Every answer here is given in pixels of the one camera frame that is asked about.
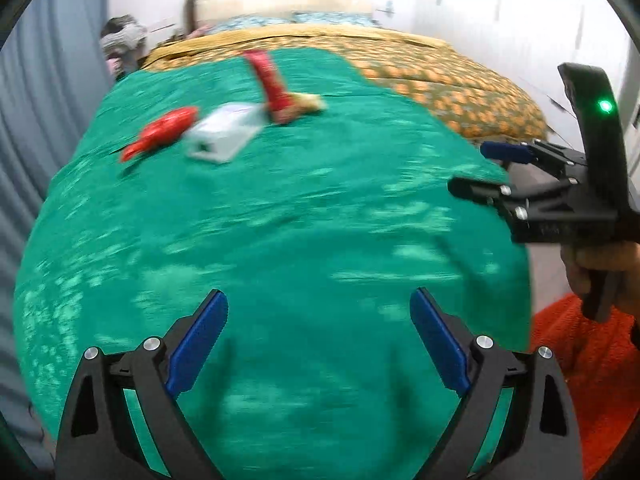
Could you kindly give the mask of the right hand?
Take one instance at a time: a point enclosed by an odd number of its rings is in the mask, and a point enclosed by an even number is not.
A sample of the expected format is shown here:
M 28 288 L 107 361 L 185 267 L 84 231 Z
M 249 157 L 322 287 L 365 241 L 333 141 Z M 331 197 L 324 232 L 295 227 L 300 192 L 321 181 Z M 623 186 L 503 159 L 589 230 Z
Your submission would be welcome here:
M 619 273 L 622 277 L 616 289 L 614 306 L 639 321 L 640 258 L 637 243 L 619 242 L 586 247 L 562 246 L 561 259 L 570 289 L 581 297 L 590 292 L 589 273 L 591 271 Z

